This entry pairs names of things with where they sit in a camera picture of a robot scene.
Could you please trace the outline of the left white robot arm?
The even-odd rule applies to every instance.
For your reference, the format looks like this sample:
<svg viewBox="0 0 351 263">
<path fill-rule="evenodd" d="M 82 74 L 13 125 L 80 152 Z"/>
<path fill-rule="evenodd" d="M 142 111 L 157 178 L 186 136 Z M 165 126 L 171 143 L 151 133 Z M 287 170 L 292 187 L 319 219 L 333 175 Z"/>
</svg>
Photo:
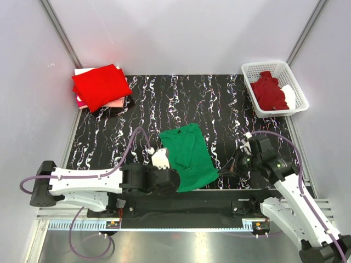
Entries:
<svg viewBox="0 0 351 263">
<path fill-rule="evenodd" d="M 30 205 L 43 208 L 67 203 L 112 217 L 118 203 L 111 194 L 171 194 L 179 186 L 178 172 L 168 167 L 132 163 L 117 169 L 70 170 L 44 161 L 36 174 Z"/>
</svg>

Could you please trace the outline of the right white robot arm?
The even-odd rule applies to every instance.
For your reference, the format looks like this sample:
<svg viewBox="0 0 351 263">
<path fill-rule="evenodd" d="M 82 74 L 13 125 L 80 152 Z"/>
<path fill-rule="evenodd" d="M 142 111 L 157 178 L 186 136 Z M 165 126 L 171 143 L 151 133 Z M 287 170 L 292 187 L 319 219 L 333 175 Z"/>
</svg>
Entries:
<svg viewBox="0 0 351 263">
<path fill-rule="evenodd" d="M 267 135 L 264 131 L 246 133 L 222 173 L 258 173 L 275 187 L 289 208 L 265 188 L 242 207 L 233 207 L 232 215 L 263 216 L 273 221 L 295 244 L 302 262 L 347 262 L 350 235 L 342 235 L 334 227 L 306 189 L 302 168 L 281 157 Z"/>
</svg>

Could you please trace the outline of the green t shirt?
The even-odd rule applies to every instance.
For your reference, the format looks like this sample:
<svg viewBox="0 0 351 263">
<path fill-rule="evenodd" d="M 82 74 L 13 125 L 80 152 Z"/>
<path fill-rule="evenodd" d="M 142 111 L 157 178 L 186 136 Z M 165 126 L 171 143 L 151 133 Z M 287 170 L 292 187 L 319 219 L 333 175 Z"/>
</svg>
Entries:
<svg viewBox="0 0 351 263">
<path fill-rule="evenodd" d="M 171 167 L 180 176 L 178 192 L 197 190 L 218 179 L 218 169 L 212 163 L 198 124 L 190 123 L 164 131 L 160 134 L 160 139 L 162 146 L 169 152 Z"/>
</svg>

